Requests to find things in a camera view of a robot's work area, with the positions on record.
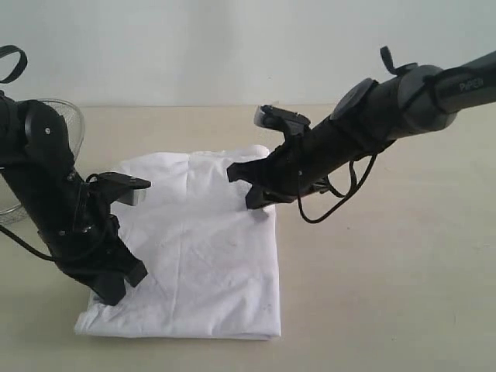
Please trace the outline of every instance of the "table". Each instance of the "table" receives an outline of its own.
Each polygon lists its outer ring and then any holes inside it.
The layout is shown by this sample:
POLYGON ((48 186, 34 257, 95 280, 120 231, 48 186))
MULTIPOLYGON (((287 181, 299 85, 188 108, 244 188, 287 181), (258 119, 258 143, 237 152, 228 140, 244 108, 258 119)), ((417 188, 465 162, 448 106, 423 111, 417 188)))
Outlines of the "table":
MULTIPOLYGON (((84 108, 78 170, 154 151, 224 150, 282 135, 254 107, 84 108)), ((290 107, 319 122, 331 106, 290 107)), ((270 342, 101 339, 72 327, 88 289, 0 236, 0 369, 466 371, 496 364, 496 107, 398 141, 363 189, 317 226, 277 208, 283 336, 270 342)), ((346 187, 346 169, 331 176, 346 187)), ((310 216, 331 195, 304 200, 310 216)), ((12 226, 37 248, 31 222, 12 226)))

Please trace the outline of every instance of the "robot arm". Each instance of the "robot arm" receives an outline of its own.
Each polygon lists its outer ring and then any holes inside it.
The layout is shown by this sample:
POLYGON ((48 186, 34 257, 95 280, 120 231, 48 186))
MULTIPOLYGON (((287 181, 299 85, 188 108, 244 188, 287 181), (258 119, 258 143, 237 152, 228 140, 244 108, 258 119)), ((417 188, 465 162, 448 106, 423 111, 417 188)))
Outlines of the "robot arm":
MULTIPOLYGON (((0 57, 20 53, 15 80, 26 67, 24 52, 0 48, 0 57)), ((36 100, 15 102, 0 91, 0 173, 39 229, 51 256, 34 250, 4 226, 0 232, 38 257, 54 262, 76 281, 89 286, 102 302, 116 305, 147 275, 118 237, 119 222, 110 204, 133 204, 149 181, 117 173, 83 180, 74 169, 64 117, 36 100)))
POLYGON ((496 52, 449 70, 417 64, 395 68, 387 47, 381 56, 394 77, 384 83, 363 80, 313 129, 298 113, 269 105, 259 108, 255 123, 283 132, 284 143, 265 159, 228 168, 229 181, 253 185, 247 208, 298 200, 305 221, 321 222, 360 189, 376 156, 395 140, 445 129, 459 110, 496 102, 496 52), (369 166, 357 181, 353 162, 366 156, 371 156, 369 166), (349 162, 351 187, 341 195, 327 175, 349 162), (301 197, 317 191, 331 191, 342 200, 311 220, 302 210, 301 197))

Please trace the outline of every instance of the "mesh basket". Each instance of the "mesh basket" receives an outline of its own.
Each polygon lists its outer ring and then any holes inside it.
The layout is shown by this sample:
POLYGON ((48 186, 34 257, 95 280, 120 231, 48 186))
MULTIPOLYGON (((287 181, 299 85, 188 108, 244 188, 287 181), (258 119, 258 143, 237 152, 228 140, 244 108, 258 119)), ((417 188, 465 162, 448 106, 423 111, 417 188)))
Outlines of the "mesh basket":
MULTIPOLYGON (((77 159, 84 138, 83 114, 78 107, 70 102, 58 99, 40 99, 39 101, 53 107, 59 115, 64 117, 69 133, 69 146, 74 154, 74 159, 77 159)), ((19 204, 3 178, 0 177, 0 225, 18 222, 26 216, 26 211, 19 204)))

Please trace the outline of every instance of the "white cloth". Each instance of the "white cloth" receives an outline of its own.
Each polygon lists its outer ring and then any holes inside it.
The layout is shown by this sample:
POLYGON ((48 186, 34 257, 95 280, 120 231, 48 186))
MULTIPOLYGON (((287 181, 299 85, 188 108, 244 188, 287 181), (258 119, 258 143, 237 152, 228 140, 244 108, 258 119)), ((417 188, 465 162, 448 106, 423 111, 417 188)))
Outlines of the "white cloth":
POLYGON ((149 274, 117 306, 91 294, 78 334, 269 339, 281 335, 275 207, 250 211, 233 161, 265 157, 252 146, 220 153, 153 153, 115 171, 152 182, 136 207, 115 203, 120 236, 149 274))

